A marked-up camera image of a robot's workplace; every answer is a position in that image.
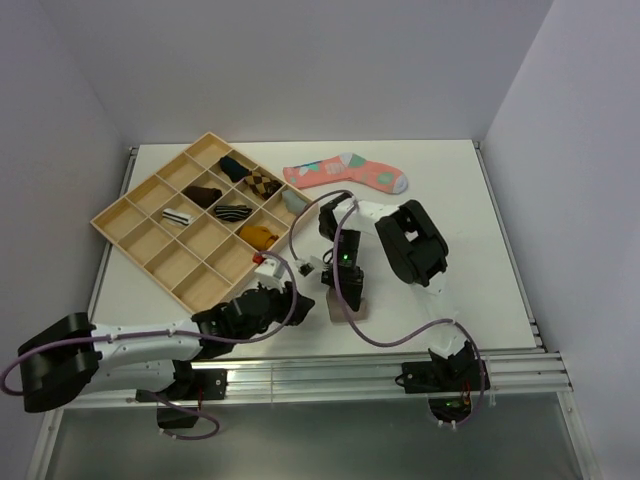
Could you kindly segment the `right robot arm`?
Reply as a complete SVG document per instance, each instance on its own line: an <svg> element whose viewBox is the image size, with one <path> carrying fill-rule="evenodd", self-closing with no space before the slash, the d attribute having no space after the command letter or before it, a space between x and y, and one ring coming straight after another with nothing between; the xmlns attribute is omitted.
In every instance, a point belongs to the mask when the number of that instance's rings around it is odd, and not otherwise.
<svg viewBox="0 0 640 480"><path fill-rule="evenodd" d="M367 336L352 317L364 282L357 266L363 233L378 237L393 273L407 285L429 288L446 273L449 247L418 201L383 205L341 193L320 208L319 233L333 242L332 262L323 272L323 283L335 292L340 310L360 339L378 348L394 348L431 330L428 369L433 382L420 387L427 392L487 389L487 369L477 344L456 320L434 319L398 340L378 341Z"/></svg>

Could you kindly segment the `white sock with black stripes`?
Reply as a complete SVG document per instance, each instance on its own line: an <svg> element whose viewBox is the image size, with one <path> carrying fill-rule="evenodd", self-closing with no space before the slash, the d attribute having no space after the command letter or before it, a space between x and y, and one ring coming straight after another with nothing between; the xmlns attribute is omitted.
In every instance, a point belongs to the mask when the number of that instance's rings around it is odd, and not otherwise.
<svg viewBox="0 0 640 480"><path fill-rule="evenodd" d="M165 208L161 212L161 217L172 224L188 227L193 222L193 216L188 213L180 212L171 208Z"/></svg>

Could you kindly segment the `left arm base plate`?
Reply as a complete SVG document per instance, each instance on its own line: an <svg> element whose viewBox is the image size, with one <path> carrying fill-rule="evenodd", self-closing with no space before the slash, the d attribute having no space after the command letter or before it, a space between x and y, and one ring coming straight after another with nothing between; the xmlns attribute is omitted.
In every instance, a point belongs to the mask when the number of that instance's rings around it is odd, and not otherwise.
<svg viewBox="0 0 640 480"><path fill-rule="evenodd" d="M141 380L134 383L137 402L153 402L154 394L171 401L222 400L227 386L225 369L146 370Z"/></svg>

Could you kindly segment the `taupe sock with red stripes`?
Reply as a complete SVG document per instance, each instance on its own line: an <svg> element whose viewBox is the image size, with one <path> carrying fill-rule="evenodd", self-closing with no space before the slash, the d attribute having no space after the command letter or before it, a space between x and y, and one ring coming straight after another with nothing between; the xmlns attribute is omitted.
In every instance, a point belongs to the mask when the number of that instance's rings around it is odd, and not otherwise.
<svg viewBox="0 0 640 480"><path fill-rule="evenodd" d="M329 290L327 292L326 302L329 318L333 324L348 322L341 307L342 303L339 301L334 290ZM346 305L346 309L354 322L362 322L368 318L368 303L364 297L360 299L360 306L358 310L353 310L349 305Z"/></svg>

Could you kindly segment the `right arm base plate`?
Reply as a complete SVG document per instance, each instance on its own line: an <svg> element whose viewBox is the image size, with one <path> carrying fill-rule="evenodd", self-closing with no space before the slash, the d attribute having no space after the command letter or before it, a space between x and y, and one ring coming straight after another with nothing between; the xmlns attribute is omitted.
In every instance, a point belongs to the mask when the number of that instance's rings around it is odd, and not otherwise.
<svg viewBox="0 0 640 480"><path fill-rule="evenodd" d="M481 376L477 362L458 370L431 361L405 362L395 383L406 394L454 393L465 388L475 392L480 391Z"/></svg>

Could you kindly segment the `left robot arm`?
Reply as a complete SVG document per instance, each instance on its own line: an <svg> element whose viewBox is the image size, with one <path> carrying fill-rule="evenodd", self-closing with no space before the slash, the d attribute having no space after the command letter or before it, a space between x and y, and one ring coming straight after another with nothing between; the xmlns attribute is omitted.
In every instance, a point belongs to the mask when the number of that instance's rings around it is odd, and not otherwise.
<svg viewBox="0 0 640 480"><path fill-rule="evenodd" d="M258 285L190 318L154 325L98 325L85 312L57 321L18 349L24 409L41 413L81 395L146 390L180 400L195 386L194 361L257 342L268 330L297 326L315 302L291 282Z"/></svg>

